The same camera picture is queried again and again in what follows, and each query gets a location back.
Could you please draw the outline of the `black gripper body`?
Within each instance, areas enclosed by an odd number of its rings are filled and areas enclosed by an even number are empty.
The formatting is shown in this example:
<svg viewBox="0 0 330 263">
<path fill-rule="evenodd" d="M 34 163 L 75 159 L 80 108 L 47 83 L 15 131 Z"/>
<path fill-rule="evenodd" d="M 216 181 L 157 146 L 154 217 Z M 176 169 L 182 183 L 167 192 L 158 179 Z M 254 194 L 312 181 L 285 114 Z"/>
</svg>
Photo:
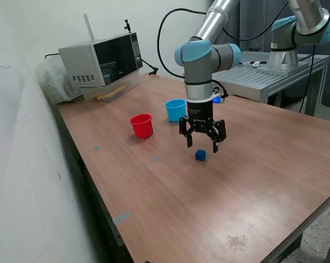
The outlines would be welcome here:
<svg viewBox="0 0 330 263">
<path fill-rule="evenodd" d="M 187 102 L 190 127 L 198 133 L 207 133 L 213 128 L 213 102 Z"/>
</svg>

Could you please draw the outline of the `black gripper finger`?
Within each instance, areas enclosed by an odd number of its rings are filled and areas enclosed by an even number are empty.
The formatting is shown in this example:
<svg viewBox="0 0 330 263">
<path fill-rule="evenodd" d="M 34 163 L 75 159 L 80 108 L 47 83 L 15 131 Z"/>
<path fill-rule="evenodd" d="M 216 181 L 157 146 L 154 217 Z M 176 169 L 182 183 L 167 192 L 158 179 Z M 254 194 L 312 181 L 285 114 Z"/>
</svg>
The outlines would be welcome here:
<svg viewBox="0 0 330 263">
<path fill-rule="evenodd" d="M 194 128 L 189 122 L 189 117 L 188 116 L 182 116 L 179 119 L 179 134 L 183 135 L 186 137 L 187 141 L 187 147 L 191 147 L 193 142 L 192 142 L 192 132 L 194 131 Z"/>
<path fill-rule="evenodd" d="M 206 122 L 207 135 L 213 142 L 213 152 L 217 153 L 219 144 L 226 139 L 225 121 L 223 119 L 219 121 Z"/>
</svg>

